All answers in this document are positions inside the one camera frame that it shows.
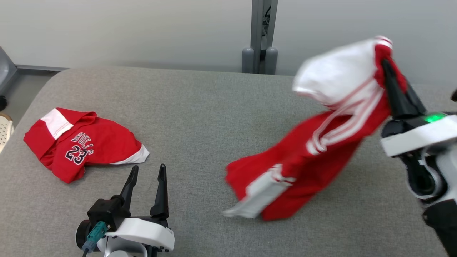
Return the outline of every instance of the red and white clothing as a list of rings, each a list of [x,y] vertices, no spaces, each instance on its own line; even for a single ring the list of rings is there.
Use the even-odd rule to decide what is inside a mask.
[[[300,123],[267,151],[230,163],[226,181],[240,202],[223,214],[288,218],[327,187],[390,115],[383,59],[394,67],[402,90],[407,88],[391,54],[392,42],[379,36],[307,60],[292,88],[329,111]]]
[[[88,164],[141,163],[149,155],[127,128],[95,112],[55,108],[32,125],[24,142],[65,183],[82,178]]]

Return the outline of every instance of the green light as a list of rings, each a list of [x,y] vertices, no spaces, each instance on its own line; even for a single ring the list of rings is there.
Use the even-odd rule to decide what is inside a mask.
[[[445,115],[444,113],[439,112],[439,113],[434,113],[434,114],[431,114],[431,115],[425,117],[424,120],[426,122],[432,123],[432,122],[440,120],[440,119],[442,119],[442,118],[444,118],[446,116],[447,115]]]

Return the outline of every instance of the gray fabric surface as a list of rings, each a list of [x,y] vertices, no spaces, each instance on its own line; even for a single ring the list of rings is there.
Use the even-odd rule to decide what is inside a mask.
[[[67,185],[22,141],[54,107],[95,111],[135,133],[140,164],[131,212],[148,215],[160,163],[168,170],[175,250],[161,256],[445,256],[405,186],[404,167],[368,138],[338,178],[294,217],[225,218],[237,199],[224,167],[266,150],[323,108],[295,96],[292,77],[220,72],[67,70],[40,91],[0,155],[0,255],[80,256],[75,230],[98,198],[120,190],[132,165],[90,166]],[[454,88],[415,86],[430,110],[452,110]]]

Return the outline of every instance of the white perforated chair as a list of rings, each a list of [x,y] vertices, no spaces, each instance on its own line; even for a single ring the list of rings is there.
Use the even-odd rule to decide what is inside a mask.
[[[13,120],[10,116],[0,112],[0,153],[2,152],[6,142],[8,142],[13,132]]]

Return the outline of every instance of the teal connector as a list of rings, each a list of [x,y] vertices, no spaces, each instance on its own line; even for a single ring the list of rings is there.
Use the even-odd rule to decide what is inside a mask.
[[[87,241],[83,244],[81,248],[85,253],[92,253],[97,247],[97,242],[106,234],[108,231],[108,225],[99,221],[92,229],[92,231],[87,236]]]

